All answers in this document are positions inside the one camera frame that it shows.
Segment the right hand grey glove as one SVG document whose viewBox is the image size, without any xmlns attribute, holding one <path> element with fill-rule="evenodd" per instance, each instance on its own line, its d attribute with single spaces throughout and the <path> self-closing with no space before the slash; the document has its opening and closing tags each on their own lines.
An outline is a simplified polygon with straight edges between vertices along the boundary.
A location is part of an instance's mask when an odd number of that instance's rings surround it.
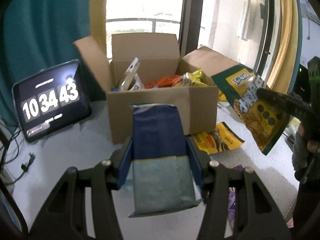
<svg viewBox="0 0 320 240">
<path fill-rule="evenodd" d="M 293 145 L 292 165 L 295 178 L 301 182 L 311 159 L 319 157 L 319 140 L 306 140 L 304 123 L 298 126 Z"/>
</svg>

